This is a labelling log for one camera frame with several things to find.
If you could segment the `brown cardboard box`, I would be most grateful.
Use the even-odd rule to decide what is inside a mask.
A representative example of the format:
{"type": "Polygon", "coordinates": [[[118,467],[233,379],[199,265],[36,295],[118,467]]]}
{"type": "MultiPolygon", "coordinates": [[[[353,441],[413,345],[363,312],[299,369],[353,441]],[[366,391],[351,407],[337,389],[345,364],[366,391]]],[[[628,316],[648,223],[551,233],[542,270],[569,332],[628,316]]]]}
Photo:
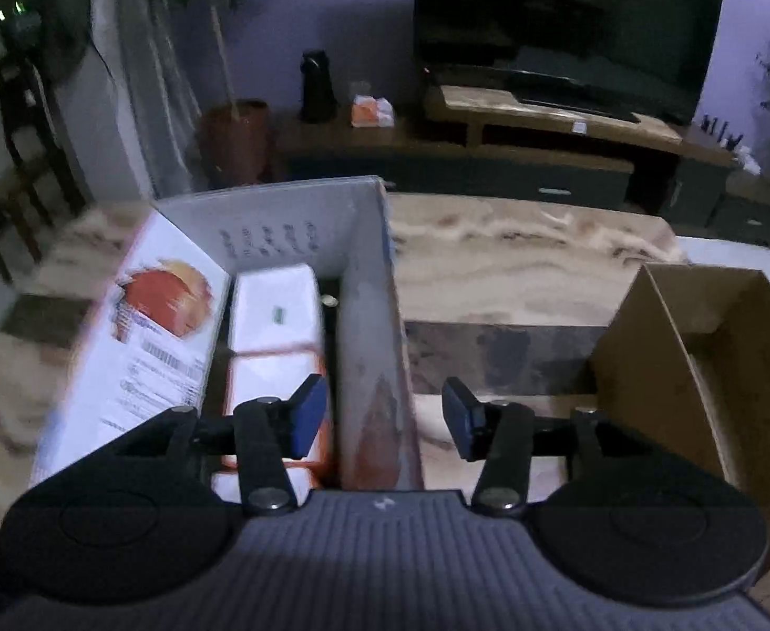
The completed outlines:
{"type": "Polygon", "coordinates": [[[770,530],[770,281],[763,272],[647,263],[591,363],[609,418],[743,490],[770,530]]]}

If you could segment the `white apple cardboard box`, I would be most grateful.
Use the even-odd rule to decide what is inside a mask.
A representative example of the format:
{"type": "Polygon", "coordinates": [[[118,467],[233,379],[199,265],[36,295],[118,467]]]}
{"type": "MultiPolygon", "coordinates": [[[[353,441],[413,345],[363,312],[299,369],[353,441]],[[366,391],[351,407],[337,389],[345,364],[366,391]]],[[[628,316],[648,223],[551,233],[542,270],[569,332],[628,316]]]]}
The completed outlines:
{"type": "Polygon", "coordinates": [[[162,410],[205,406],[221,353],[225,409],[328,378],[328,413],[293,474],[422,486],[380,179],[204,192],[145,212],[71,343],[33,479],[162,410]]]}

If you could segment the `potted ficus tree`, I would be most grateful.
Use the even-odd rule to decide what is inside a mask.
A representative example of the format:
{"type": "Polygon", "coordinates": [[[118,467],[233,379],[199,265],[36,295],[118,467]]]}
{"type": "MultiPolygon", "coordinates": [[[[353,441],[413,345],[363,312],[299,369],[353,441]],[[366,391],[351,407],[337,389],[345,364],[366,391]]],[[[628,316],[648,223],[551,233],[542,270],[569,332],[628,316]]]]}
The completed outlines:
{"type": "MultiPolygon", "coordinates": [[[[189,0],[164,0],[177,4],[189,0]]],[[[197,127],[197,147],[209,184],[215,188],[254,185],[271,169],[269,107],[258,98],[241,98],[234,88],[221,12],[242,0],[208,0],[212,41],[221,64],[225,101],[202,114],[197,127]]]]}

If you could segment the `wooden TV stand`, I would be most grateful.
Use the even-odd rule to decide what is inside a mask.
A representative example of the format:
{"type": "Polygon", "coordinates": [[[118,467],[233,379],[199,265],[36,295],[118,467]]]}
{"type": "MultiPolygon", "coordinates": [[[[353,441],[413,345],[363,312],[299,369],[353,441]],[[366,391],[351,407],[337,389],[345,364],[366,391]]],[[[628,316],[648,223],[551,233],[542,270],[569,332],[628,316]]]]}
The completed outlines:
{"type": "Polygon", "coordinates": [[[276,121],[289,179],[377,175],[406,194],[570,203],[647,213],[685,235],[770,247],[770,182],[697,127],[523,104],[507,91],[432,87],[390,127],[276,121]]]}

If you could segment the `dark wooden chair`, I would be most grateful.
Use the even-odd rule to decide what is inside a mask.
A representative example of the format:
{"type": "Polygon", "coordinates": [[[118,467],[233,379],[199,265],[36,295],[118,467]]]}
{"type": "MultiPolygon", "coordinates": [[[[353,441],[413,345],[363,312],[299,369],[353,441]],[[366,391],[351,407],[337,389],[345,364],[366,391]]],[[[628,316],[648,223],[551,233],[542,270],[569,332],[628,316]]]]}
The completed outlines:
{"type": "MultiPolygon", "coordinates": [[[[33,261],[43,253],[26,211],[32,209],[43,225],[54,225],[50,209],[38,194],[38,181],[46,175],[56,180],[58,191],[71,215],[86,208],[60,144],[48,93],[37,68],[0,54],[0,237],[14,229],[33,261]]],[[[0,277],[13,282],[10,268],[0,251],[0,277]]]]}

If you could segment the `small tissue pack on stand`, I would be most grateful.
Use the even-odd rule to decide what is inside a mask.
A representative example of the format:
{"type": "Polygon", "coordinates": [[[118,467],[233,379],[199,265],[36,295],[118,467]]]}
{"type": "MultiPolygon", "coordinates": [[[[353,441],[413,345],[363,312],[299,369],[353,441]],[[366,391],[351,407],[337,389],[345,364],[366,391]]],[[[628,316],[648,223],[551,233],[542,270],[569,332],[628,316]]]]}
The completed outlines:
{"type": "Polygon", "coordinates": [[[386,98],[372,96],[353,97],[351,126],[353,128],[392,128],[395,111],[386,98]]]}

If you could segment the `black television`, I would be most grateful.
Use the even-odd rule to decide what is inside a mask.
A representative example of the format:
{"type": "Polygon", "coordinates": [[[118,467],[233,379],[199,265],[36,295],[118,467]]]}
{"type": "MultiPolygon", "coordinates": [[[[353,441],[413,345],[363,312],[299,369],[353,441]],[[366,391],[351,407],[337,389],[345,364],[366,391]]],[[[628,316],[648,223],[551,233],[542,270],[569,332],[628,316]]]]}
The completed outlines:
{"type": "Polygon", "coordinates": [[[635,123],[685,126],[723,0],[415,0],[419,68],[449,86],[635,123]]]}

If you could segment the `black standing fan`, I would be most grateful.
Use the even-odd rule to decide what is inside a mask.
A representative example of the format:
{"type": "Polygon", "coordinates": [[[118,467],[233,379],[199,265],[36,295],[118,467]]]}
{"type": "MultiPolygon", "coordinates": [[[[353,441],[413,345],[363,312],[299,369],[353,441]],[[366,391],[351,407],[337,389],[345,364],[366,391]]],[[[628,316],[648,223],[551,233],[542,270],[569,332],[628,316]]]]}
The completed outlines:
{"type": "Polygon", "coordinates": [[[0,17],[0,34],[0,120],[11,161],[33,194],[33,171],[14,140],[20,131],[33,130],[68,208],[80,212],[86,197],[58,144],[50,100],[54,88],[71,80],[95,47],[93,0],[20,0],[0,17]]]}

